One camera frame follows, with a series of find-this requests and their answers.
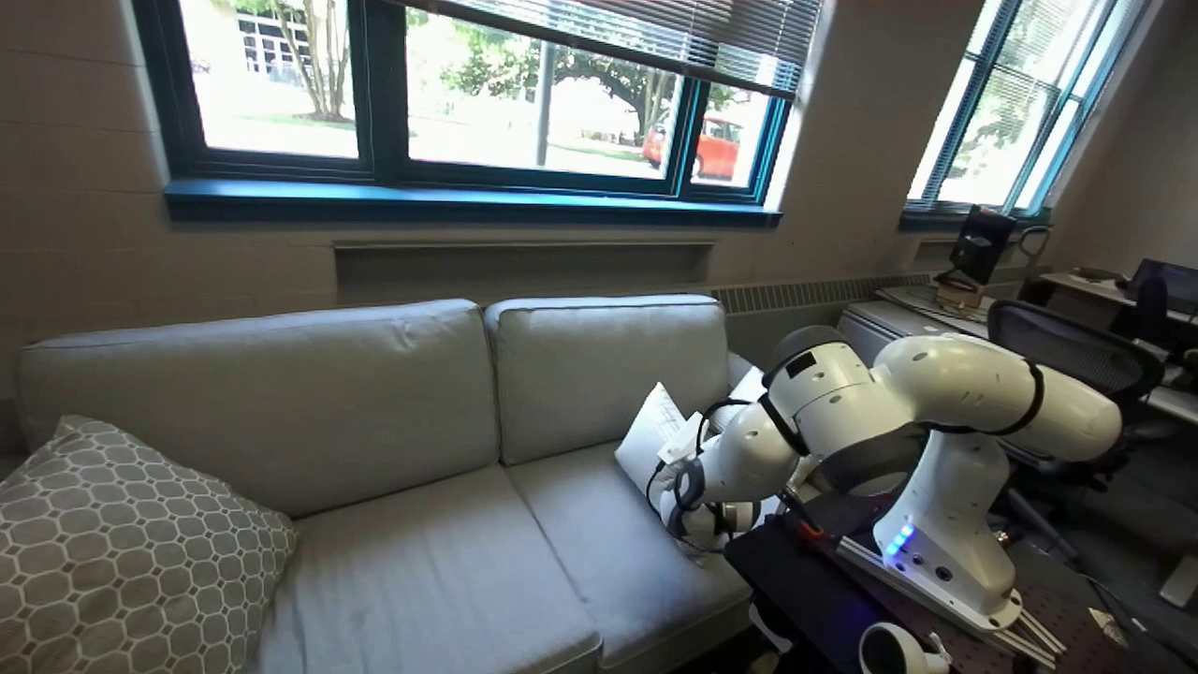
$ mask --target chair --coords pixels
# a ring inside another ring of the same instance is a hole
[[[1024,302],[1024,299],[995,299],[988,312],[988,341],[1002,346],[1033,364],[1064,369],[1098,393],[1113,397],[1122,411],[1122,439],[1113,452],[1088,463],[1033,463],[1036,470],[1082,478],[1088,487],[1109,487],[1113,470],[1128,460],[1128,452],[1152,439],[1143,422],[1143,397],[1162,386],[1163,364],[1139,349],[1134,341],[1082,324],[1061,312]]]
[[[1152,351],[1155,358],[1174,354],[1174,334],[1169,324],[1169,284],[1162,272],[1143,272],[1128,294],[1134,308],[1113,321],[1113,334],[1122,334],[1139,349]]]

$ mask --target white couch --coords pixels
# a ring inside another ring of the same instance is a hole
[[[712,294],[429,299],[45,341],[26,444],[96,417],[298,524],[261,674],[669,670],[744,628],[614,444],[737,379]]]

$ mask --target patterned pillow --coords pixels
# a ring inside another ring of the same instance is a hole
[[[248,670],[289,517],[69,417],[0,482],[0,670]]]

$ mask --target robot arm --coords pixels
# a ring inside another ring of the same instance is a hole
[[[649,482],[664,524],[719,550],[757,520],[757,500],[789,493],[835,452],[911,422],[930,444],[896,507],[872,524],[876,550],[842,553],[963,624],[1052,668],[1064,644],[1023,611],[1014,567],[988,527],[1008,444],[1041,460],[1094,460],[1118,439],[1118,407],[1052,368],[973,337],[901,337],[872,368],[831,341],[789,354],[719,435],[664,460]]]
[[[719,547],[729,532],[719,520],[721,507],[777,489],[796,499],[829,457],[911,422],[1000,435],[1052,460],[1094,460],[1118,439],[1118,407],[1109,397],[988,341],[901,337],[872,368],[831,341],[774,368],[757,402],[655,474],[650,500],[675,535]]]

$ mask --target red object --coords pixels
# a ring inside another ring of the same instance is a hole
[[[643,162],[664,163],[669,136],[664,127],[643,136]],[[707,115],[698,145],[700,181],[729,181],[737,171],[740,127],[732,118]]]

